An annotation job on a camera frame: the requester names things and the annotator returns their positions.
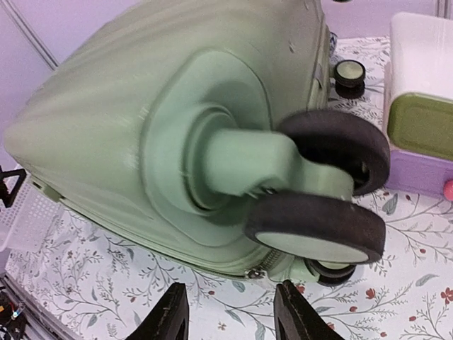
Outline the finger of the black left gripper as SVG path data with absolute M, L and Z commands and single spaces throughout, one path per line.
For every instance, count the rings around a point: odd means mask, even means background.
M 13 186 L 8 186 L 5 182 L 5 180 L 8 180 L 9 178 L 15 178 Z M 13 205 L 25 180 L 25 169 L 14 169 L 8 171 L 1 169 L 1 202 L 5 207 L 11 207 Z

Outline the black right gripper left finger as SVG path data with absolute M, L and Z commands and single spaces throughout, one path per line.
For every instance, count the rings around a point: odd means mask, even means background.
M 188 333 L 186 286 L 173 283 L 126 340 L 188 340 Z

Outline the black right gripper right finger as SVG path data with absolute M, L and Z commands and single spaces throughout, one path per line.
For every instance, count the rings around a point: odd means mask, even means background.
M 277 284 L 273 313 L 277 340 L 343 340 L 290 280 Z

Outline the green hard-shell suitcase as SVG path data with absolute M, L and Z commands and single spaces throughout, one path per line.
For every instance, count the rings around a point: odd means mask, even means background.
M 4 133 L 47 197 L 228 279 L 337 285 L 384 253 L 353 202 L 389 177 L 373 123 L 327 106 L 320 1 L 143 1 L 56 69 Z

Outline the white perforated plastic basket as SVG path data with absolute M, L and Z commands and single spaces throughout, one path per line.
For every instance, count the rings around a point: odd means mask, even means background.
M 1 250 L 35 252 L 64 208 L 25 182 L 10 208 L 1 206 Z

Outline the floral patterned table cloth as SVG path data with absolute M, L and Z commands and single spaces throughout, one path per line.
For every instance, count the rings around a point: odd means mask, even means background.
M 337 287 L 299 292 L 346 339 L 452 338 L 452 204 L 378 191 L 359 199 L 384 218 L 384 258 Z M 53 214 L 39 250 L 14 251 L 7 276 L 83 339 L 124 339 L 175 281 L 188 288 L 191 339 L 273 339 L 275 285 L 191 269 L 115 236 L 71 208 Z

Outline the white green purple drawer box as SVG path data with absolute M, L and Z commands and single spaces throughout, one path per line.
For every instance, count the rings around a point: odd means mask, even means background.
M 387 187 L 451 200 L 451 20 L 406 12 L 391 19 L 383 131 Z

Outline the aluminium front rail frame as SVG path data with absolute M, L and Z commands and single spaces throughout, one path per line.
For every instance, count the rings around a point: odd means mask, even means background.
M 65 339 L 1 277 L 1 339 Z

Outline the left aluminium wall post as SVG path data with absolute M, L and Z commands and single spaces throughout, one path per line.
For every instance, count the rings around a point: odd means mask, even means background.
M 18 7 L 9 0 L 1 0 L 1 7 L 49 69 L 52 71 L 56 70 L 59 66 L 59 61 L 33 30 L 31 24 L 25 19 L 25 16 L 20 12 Z

